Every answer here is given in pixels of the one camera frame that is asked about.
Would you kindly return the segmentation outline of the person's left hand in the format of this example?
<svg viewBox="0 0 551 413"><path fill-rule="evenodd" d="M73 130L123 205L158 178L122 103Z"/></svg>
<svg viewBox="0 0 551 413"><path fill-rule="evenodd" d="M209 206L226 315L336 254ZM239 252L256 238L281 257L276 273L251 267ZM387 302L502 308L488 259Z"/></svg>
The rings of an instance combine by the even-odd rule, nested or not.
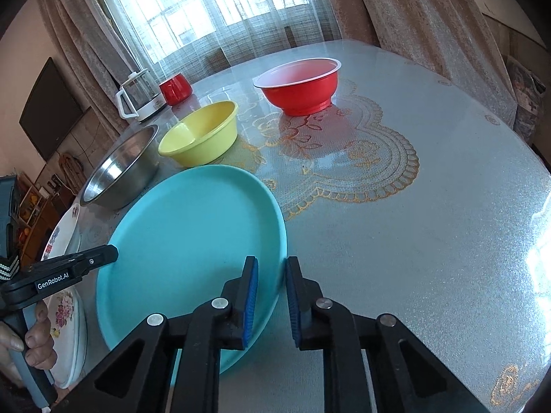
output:
<svg viewBox="0 0 551 413"><path fill-rule="evenodd" d="M37 321L28 330L24 339L18 337L4 322L1 322L1 372L18 387L23 387L24 384L9 354L10 351L23 352L26 344L28 347L25 354L26 362L29 366L40 370L50 370L57 361L57 354L53 349L53 338L50 335L48 313L45 302L39 301L35 306Z"/></svg>

